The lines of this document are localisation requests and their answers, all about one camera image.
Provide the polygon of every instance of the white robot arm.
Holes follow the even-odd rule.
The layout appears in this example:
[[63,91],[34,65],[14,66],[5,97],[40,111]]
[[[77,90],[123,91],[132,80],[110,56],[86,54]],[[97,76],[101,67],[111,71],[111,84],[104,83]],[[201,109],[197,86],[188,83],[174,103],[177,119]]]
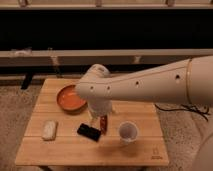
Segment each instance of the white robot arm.
[[[111,112],[110,100],[165,102],[213,106],[213,56],[188,59],[154,69],[112,77],[107,68],[93,65],[76,85],[92,116]],[[193,170],[213,170],[213,126],[209,126]]]

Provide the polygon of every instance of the paper cup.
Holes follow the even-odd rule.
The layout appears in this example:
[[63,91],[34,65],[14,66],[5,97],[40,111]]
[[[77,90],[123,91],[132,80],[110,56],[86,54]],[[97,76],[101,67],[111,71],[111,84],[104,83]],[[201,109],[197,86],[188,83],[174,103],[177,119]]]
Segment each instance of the paper cup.
[[118,132],[121,142],[127,145],[137,139],[138,127],[133,122],[126,121],[120,124]]

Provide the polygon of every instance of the bowl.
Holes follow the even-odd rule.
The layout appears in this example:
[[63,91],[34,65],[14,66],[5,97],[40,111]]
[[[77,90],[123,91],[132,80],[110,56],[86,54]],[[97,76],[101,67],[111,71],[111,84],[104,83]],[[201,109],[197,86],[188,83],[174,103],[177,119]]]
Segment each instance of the bowl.
[[75,85],[69,85],[59,91],[57,103],[65,111],[76,112],[86,105],[86,100],[77,95]]

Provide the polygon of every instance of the wooden table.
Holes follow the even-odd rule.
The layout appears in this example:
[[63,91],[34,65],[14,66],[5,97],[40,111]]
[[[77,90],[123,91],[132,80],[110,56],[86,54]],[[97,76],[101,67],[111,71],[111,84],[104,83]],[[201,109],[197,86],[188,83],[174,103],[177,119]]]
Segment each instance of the wooden table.
[[[152,103],[113,101],[114,114],[109,115],[108,132],[99,142],[76,133],[81,123],[89,123],[87,109],[69,115],[56,103],[57,93],[75,84],[72,79],[46,79],[28,123],[16,156],[16,165],[34,166],[162,166],[168,155],[155,107]],[[58,121],[55,141],[45,142],[41,135],[46,120]],[[124,146],[118,126],[132,121],[139,128],[138,140]]]

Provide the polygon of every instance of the floor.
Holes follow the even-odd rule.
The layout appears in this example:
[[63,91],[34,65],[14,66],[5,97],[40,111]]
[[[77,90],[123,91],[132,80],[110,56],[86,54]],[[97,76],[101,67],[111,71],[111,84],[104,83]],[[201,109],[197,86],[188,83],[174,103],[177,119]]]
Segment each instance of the floor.
[[[17,167],[15,156],[21,143],[33,106],[44,79],[33,79],[27,90],[21,90],[21,79],[0,79],[0,171],[39,171],[38,167]],[[163,108],[177,108],[158,104]],[[187,171],[198,150],[206,121],[189,112],[162,112],[159,114],[170,164],[167,167],[51,167],[54,171]]]

